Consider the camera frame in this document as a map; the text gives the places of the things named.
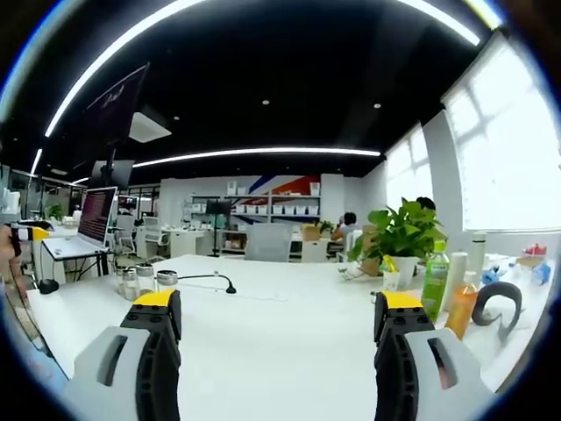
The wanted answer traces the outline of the person's left hand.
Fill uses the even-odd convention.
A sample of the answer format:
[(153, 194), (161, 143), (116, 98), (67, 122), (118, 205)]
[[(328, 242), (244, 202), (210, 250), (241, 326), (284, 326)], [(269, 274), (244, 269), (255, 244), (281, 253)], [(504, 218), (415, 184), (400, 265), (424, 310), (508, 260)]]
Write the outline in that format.
[(3, 225), (0, 231), (0, 260), (2, 263), (5, 263), (14, 257), (15, 251), (11, 240), (11, 229)]

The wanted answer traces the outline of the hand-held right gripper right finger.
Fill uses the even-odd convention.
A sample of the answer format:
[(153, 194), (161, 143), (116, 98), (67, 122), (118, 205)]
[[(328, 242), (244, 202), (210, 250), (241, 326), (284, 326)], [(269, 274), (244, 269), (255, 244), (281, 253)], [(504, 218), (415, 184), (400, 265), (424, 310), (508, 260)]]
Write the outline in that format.
[(494, 392), (471, 350), (437, 329), (420, 301), (382, 290), (374, 299), (376, 420), (477, 420)]

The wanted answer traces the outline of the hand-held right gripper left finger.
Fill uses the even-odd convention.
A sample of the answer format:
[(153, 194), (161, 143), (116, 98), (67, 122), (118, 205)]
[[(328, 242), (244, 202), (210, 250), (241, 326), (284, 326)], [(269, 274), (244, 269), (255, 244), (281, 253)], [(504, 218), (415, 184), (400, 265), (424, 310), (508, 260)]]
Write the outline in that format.
[(178, 420), (181, 294), (138, 298), (75, 359), (65, 403), (79, 420)]

